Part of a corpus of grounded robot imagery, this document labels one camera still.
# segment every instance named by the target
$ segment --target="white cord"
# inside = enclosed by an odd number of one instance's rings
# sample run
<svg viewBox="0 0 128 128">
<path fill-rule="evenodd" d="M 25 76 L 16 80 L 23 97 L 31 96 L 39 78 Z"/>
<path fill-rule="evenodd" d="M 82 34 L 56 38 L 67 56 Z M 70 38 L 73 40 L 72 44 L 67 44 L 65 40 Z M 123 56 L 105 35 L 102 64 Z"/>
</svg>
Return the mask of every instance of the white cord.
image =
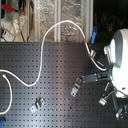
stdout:
<svg viewBox="0 0 128 128">
<path fill-rule="evenodd" d="M 11 88 L 11 84 L 7 78 L 7 76 L 5 74 L 3 74 L 3 78 L 8 82 L 8 85 L 9 85 L 9 90 L 10 90 L 10 103 L 8 105 L 8 108 L 4 111 L 4 112 L 0 112 L 0 115 L 3 115 L 5 113 L 7 113 L 11 107 L 11 104 L 12 104 L 12 88 Z"/>
<path fill-rule="evenodd" d="M 41 75 L 41 70 L 42 70 L 42 57 L 43 57 L 43 47 L 44 47 L 45 38 L 46 38 L 47 34 L 48 34 L 54 27 L 56 27 L 57 25 L 62 24 L 62 23 L 71 23 L 71 24 L 75 25 L 75 26 L 81 31 L 81 33 L 82 33 L 82 35 L 83 35 L 83 38 L 85 38 L 85 35 L 84 35 L 82 29 L 81 29 L 77 24 L 75 24 L 74 22 L 72 22 L 72 21 L 70 21 L 70 20 L 64 20 L 64 21 L 61 21 L 61 22 L 56 23 L 55 25 L 53 25 L 53 26 L 45 33 L 45 35 L 44 35 L 44 37 L 43 37 L 43 40 L 42 40 L 41 56 L 40 56 L 40 68 L 39 68 L 39 72 L 38 72 L 38 77 L 37 77 L 37 79 L 36 79 L 36 81 L 35 81 L 34 83 L 32 83 L 32 84 L 27 84 L 27 83 L 25 83 L 23 80 L 21 80 L 17 75 L 15 75 L 15 74 L 12 73 L 11 71 L 8 71 L 8 70 L 5 70 L 5 69 L 0 69 L 0 72 L 4 72 L 4 73 L 8 73 L 8 74 L 12 75 L 13 77 L 15 77 L 18 81 L 20 81 L 22 84 L 24 84 L 24 85 L 27 86 L 27 87 L 34 86 L 34 85 L 38 82 L 38 80 L 39 80 L 39 78 L 40 78 L 40 75 Z M 85 43 L 85 46 L 86 46 L 86 48 L 87 48 L 88 54 L 90 55 L 90 51 L 89 51 L 89 48 L 88 48 L 87 43 Z M 97 67 L 98 69 L 100 69 L 100 70 L 102 70 L 102 71 L 106 71 L 106 69 L 103 69 L 103 68 L 99 67 L 93 59 L 91 59 L 91 60 L 92 60 L 92 62 L 96 65 L 96 67 Z"/>
</svg>

